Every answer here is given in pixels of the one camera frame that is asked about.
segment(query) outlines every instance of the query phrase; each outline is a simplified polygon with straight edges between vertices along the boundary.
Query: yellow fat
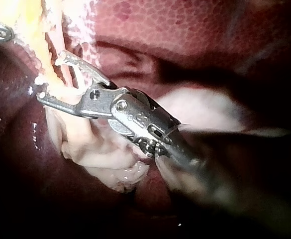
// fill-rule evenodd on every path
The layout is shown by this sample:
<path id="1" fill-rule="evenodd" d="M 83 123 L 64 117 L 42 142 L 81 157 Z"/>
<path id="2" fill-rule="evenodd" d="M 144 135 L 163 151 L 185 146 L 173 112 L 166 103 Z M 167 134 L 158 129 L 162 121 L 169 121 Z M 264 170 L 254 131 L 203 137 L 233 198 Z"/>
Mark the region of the yellow fat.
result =
<path id="1" fill-rule="evenodd" d="M 41 0 L 0 0 L 0 22 L 18 32 L 41 61 L 50 88 L 63 85 L 54 72 L 42 22 Z"/>

